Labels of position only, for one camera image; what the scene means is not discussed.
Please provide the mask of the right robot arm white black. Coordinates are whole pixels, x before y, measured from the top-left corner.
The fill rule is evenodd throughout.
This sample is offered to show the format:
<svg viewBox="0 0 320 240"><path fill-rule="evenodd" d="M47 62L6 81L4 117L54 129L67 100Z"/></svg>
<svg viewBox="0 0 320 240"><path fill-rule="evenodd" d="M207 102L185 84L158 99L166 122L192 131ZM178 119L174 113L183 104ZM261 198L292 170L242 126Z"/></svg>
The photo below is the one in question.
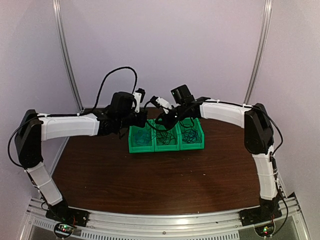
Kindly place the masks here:
<svg viewBox="0 0 320 240"><path fill-rule="evenodd" d="M252 154L260 185L260 206L256 210L259 220L268 220L275 212L279 201L277 164L274 158L274 130L265 106L230 103L201 96L194 98L186 85L181 85L171 94L176 106L159 96L151 103L163 109L156 123L167 130L186 118L213 119L241 127L244 130L244 146Z"/></svg>

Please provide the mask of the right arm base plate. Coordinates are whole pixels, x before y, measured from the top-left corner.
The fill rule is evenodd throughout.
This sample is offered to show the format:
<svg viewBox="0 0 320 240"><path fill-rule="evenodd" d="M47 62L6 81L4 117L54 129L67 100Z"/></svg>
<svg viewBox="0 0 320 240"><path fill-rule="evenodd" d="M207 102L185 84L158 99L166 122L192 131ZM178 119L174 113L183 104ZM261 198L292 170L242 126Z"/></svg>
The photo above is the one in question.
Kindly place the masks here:
<svg viewBox="0 0 320 240"><path fill-rule="evenodd" d="M275 212L270 213L268 210L263 211L261 206L243 209L239 212L240 221L243 227L269 222L273 217L280 218L281 216L281 210L276 210Z"/></svg>

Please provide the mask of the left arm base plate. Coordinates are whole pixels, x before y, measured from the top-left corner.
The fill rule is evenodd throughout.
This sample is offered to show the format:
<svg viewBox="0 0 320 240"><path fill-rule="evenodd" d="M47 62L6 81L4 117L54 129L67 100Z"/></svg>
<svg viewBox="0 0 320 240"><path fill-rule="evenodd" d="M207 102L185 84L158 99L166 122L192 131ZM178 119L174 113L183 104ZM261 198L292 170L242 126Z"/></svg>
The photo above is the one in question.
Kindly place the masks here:
<svg viewBox="0 0 320 240"><path fill-rule="evenodd" d="M62 222L76 227L86 227L89 212L71 208L65 205L49 206L45 217L57 222Z"/></svg>

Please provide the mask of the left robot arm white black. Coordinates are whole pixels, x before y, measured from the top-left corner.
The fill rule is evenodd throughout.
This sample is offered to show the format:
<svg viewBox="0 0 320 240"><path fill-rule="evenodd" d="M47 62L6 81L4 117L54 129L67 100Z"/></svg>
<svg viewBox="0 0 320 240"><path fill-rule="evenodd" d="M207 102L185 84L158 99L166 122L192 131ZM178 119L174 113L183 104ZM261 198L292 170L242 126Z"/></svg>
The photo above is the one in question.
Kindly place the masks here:
<svg viewBox="0 0 320 240"><path fill-rule="evenodd" d="M131 126L144 127L147 112L140 107L144 96L144 90L139 88L134 93L116 92L107 107L83 113L40 114L33 109L25 113L14 138L18 160L61 222L69 221L72 211L62 203L63 195L46 169L42 142L74 136L107 136Z"/></svg>

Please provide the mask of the green bin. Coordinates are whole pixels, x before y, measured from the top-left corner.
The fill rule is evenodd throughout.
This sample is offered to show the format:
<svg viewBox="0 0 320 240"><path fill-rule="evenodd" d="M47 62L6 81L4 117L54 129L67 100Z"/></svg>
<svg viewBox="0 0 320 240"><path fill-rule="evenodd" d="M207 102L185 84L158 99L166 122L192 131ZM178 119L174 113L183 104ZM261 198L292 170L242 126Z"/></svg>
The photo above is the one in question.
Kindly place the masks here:
<svg viewBox="0 0 320 240"><path fill-rule="evenodd" d="M154 152L154 132L148 123L145 127L131 126L128 134L128 150L130 154Z"/></svg>
<svg viewBox="0 0 320 240"><path fill-rule="evenodd" d="M203 150L205 134L198 118L185 118L179 121L179 145L181 151Z"/></svg>
<svg viewBox="0 0 320 240"><path fill-rule="evenodd" d="M179 130L175 126L172 129L166 129L163 125L154 124L155 132L155 152L177 152L180 150Z"/></svg>

